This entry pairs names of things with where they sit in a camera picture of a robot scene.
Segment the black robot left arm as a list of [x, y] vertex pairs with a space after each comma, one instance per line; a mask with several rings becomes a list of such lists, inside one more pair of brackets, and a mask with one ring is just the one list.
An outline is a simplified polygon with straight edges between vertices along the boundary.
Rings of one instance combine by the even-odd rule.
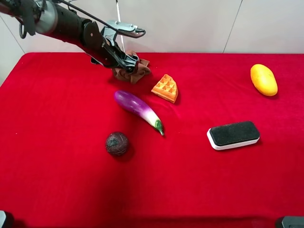
[[65, 0], [2, 0], [0, 11], [19, 21], [21, 38], [38, 33], [78, 46], [93, 64], [138, 71], [139, 57], [126, 54], [116, 42], [117, 35], [144, 36], [146, 31], [134, 24], [104, 22]]

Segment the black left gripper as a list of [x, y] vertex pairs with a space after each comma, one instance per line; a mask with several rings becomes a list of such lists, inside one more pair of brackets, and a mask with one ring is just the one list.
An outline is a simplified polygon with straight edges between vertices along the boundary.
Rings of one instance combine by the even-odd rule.
[[101, 33], [97, 23], [92, 21], [86, 22], [83, 29], [84, 51], [91, 57], [92, 63], [124, 69], [130, 74], [137, 73], [139, 57], [124, 53], [117, 45], [111, 46], [106, 38], [116, 38], [117, 35], [140, 38], [146, 34], [144, 29], [115, 20], [108, 21]]

